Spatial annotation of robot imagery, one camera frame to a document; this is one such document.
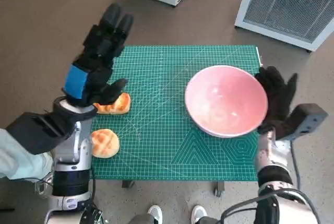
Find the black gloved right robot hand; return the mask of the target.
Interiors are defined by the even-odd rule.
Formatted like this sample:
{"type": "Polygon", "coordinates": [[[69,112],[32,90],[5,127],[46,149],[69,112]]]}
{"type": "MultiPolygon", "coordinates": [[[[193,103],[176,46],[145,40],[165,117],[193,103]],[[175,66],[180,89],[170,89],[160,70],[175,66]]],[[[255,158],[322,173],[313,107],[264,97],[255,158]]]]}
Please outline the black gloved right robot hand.
{"type": "Polygon", "coordinates": [[[268,99],[268,110],[265,119],[257,131],[264,134],[270,130],[278,130],[290,113],[290,105],[294,98],[298,74],[294,73],[288,81],[284,81],[274,66],[261,67],[255,78],[264,88],[268,99]]]}

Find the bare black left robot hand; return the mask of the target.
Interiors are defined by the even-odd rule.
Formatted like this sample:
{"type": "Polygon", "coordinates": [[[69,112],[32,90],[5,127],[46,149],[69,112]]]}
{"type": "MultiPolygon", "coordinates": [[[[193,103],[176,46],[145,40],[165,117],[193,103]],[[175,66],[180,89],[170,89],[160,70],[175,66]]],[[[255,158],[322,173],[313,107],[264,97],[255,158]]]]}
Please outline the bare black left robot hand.
{"type": "Polygon", "coordinates": [[[83,42],[83,51],[75,58],[65,79],[63,92],[67,101],[78,107],[94,103],[109,105],[121,95],[127,79],[112,84],[114,58],[123,51],[134,18],[121,16],[121,7],[111,4],[97,25],[93,25],[83,42]]]}

